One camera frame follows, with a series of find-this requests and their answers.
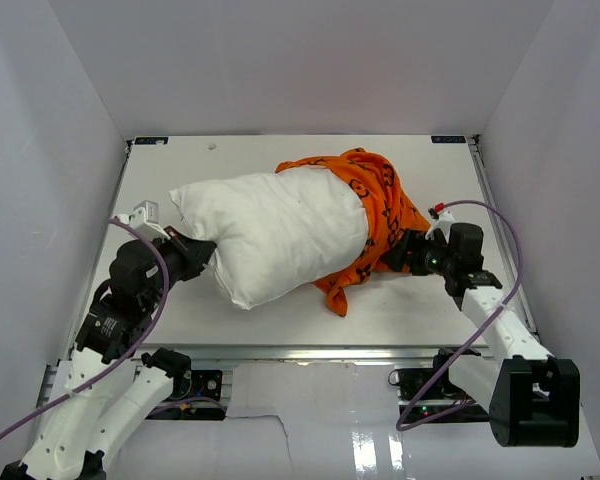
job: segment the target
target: white wall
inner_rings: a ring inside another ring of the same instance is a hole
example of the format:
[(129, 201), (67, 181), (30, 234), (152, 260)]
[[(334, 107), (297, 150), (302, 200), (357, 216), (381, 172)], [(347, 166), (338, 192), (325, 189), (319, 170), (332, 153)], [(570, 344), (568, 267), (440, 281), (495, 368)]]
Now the white wall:
[[(0, 0), (0, 430), (77, 314), (124, 143), (46, 0)], [(0, 471), (28, 430), (0, 444)]]
[(481, 132), (553, 0), (50, 0), (125, 136)]
[(600, 0), (559, 0), (484, 133), (543, 341), (572, 357), (600, 455)]

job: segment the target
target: orange cloth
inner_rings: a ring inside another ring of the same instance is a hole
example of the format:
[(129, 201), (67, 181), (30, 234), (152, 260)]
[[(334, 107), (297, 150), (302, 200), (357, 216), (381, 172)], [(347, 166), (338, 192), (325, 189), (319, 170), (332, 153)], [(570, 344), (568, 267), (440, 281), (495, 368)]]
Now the orange cloth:
[(405, 229), (428, 230), (429, 222), (402, 191), (393, 166), (381, 155), (356, 148), (339, 157), (311, 157), (284, 162), (278, 165), (276, 173), (304, 165), (331, 170), (356, 192), (367, 212), (369, 237), (360, 256), (344, 270), (314, 282), (327, 294), (327, 306), (338, 315), (345, 316), (347, 297), (344, 287), (365, 283), (373, 271), (390, 271), (380, 261), (380, 256), (400, 240)]

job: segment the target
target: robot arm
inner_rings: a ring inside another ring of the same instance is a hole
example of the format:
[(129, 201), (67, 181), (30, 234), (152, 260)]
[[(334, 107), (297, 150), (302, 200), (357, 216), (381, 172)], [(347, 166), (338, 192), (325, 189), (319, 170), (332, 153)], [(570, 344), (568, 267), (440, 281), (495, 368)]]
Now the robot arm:
[[(466, 351), (442, 378), (483, 406), (501, 445), (574, 446), (580, 408), (576, 365), (552, 356), (503, 305), (502, 285), (483, 269), (482, 229), (455, 223), (451, 213), (439, 207), (430, 211), (437, 222), (428, 232), (407, 230), (382, 260), (395, 271), (406, 264), (413, 275), (442, 276), (447, 294), (483, 330), (495, 361)], [(485, 328), (496, 310), (502, 311)], [(443, 356), (437, 364), (450, 357)]]
[[(124, 223), (152, 239), (165, 261), (169, 289), (200, 275), (215, 243), (180, 235), (157, 224), (157, 205), (145, 202), (122, 216)], [(110, 278), (96, 290), (76, 337), (64, 392), (71, 398), (51, 410), (21, 462), (8, 465), (1, 480), (104, 480), (122, 444), (151, 410), (186, 382), (191, 361), (159, 349), (143, 355), (144, 367), (129, 389), (103, 415), (113, 388), (124, 381), (124, 363), (80, 393), (73, 391), (133, 349), (151, 324), (164, 281), (156, 258), (139, 240), (122, 245), (109, 267)]]

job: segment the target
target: white pillow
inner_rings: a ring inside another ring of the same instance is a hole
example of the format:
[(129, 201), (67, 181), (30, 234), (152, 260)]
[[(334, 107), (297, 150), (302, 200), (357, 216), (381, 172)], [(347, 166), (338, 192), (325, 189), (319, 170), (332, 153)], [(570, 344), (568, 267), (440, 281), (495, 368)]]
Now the white pillow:
[(186, 233), (218, 244), (208, 269), (247, 310), (345, 269), (367, 239), (362, 202), (324, 168), (207, 180), (169, 194)]

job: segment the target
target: white table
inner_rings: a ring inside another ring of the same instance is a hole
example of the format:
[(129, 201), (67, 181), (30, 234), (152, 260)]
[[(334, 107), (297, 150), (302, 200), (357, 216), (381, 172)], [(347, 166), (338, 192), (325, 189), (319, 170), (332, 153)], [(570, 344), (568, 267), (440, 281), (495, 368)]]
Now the white table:
[[(278, 163), (313, 155), (337, 155), (355, 147), (386, 156), (407, 195), (423, 214), (441, 201), (484, 200), (467, 144), (434, 144), (429, 136), (214, 136), (170, 137), (162, 145), (134, 145), (114, 213), (128, 213), (148, 199), (160, 204), (160, 223), (186, 231), (168, 191), (186, 183), (270, 172)], [(506, 282), (503, 256), (486, 211), (458, 207), (458, 221), (484, 229), (485, 266)], [(130, 238), (110, 228), (91, 294), (108, 277), (117, 248)], [(455, 307), (437, 277), (375, 274), (347, 289), (349, 313), (332, 314), (312, 285), (254, 308), (238, 310), (208, 276), (177, 284), (164, 315), (149, 337), (174, 346), (440, 346), (463, 343), (475, 327)]]

